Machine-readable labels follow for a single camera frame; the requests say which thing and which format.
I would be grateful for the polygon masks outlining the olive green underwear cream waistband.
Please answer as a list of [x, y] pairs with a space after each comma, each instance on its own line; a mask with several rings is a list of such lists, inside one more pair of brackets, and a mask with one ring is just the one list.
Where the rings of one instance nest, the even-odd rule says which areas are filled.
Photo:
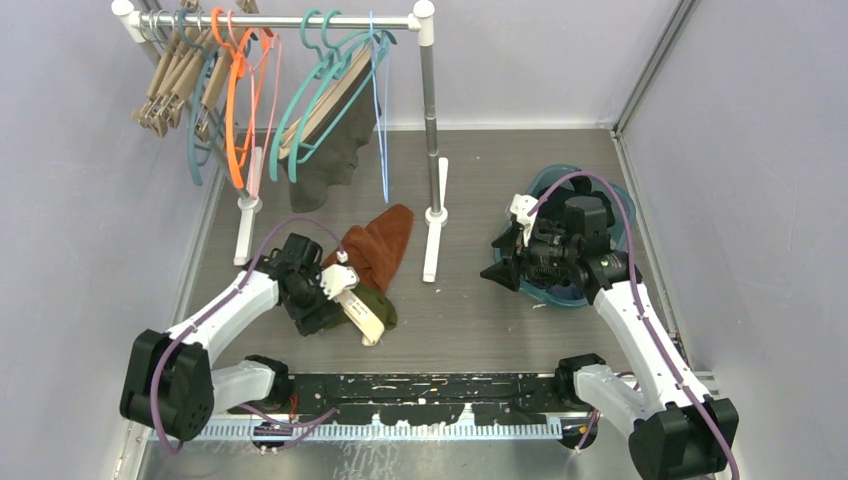
[[379, 290], [359, 285], [340, 293], [334, 301], [341, 310], [332, 316], [325, 329], [352, 324], [360, 331], [363, 346], [377, 345], [386, 331], [397, 327], [397, 309]]

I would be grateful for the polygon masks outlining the navy underwear cream waistband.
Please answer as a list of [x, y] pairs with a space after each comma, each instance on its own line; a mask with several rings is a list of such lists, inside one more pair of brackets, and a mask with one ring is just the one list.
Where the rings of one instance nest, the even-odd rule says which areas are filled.
[[583, 294], [582, 290], [572, 283], [569, 283], [567, 285], [554, 285], [548, 289], [548, 292], [554, 297], [568, 301], [578, 301], [585, 299], [585, 295]]

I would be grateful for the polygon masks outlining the dark grey underwear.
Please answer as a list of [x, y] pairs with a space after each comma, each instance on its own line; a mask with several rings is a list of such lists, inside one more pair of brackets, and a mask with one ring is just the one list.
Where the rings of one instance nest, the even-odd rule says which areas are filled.
[[359, 165], [358, 150], [367, 145], [375, 129], [372, 91], [362, 92], [354, 101], [317, 154], [305, 164], [304, 177], [289, 184], [289, 201], [294, 213], [321, 208], [332, 186], [349, 185]]

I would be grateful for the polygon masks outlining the orange hanger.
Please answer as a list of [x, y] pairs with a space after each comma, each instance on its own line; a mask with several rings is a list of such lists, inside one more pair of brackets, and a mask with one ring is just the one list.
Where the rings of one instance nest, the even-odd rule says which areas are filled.
[[[279, 51], [279, 40], [268, 28], [238, 27], [234, 19], [233, 11], [219, 6], [210, 12], [210, 29], [213, 38], [230, 60], [224, 115], [226, 165], [233, 186], [253, 199], [258, 196], [261, 181], [254, 180], [252, 176], [261, 174], [263, 168], [256, 167], [249, 155], [256, 146], [259, 101], [262, 98], [269, 56]], [[245, 102], [248, 118], [244, 124], [244, 137], [239, 141], [236, 113], [241, 103], [238, 100], [238, 91], [242, 81], [248, 83], [249, 98]]]

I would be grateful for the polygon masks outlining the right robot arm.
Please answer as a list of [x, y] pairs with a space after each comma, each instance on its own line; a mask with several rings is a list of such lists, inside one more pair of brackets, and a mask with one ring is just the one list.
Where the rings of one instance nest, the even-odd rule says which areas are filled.
[[512, 291], [522, 283], [568, 281], [615, 335], [639, 384], [628, 386], [596, 354], [561, 360], [555, 396], [567, 410], [598, 411], [628, 442], [643, 479], [688, 479], [729, 471], [739, 423], [686, 365], [647, 303], [647, 288], [627, 252], [614, 249], [609, 213], [596, 196], [567, 199], [559, 219], [539, 214], [539, 200], [514, 195], [509, 227], [492, 246], [500, 258], [481, 277]]

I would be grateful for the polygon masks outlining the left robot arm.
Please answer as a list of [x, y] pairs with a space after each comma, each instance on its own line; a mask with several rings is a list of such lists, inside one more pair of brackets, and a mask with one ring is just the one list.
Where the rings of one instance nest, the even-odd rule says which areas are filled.
[[120, 415], [164, 440], [196, 438], [213, 415], [250, 408], [277, 413], [294, 397], [288, 366], [262, 355], [217, 369], [220, 354], [264, 313], [282, 307], [302, 335], [341, 311], [340, 294], [359, 282], [345, 251], [323, 266], [322, 247], [291, 234], [280, 248], [249, 260], [235, 280], [195, 314], [166, 331], [134, 340]]

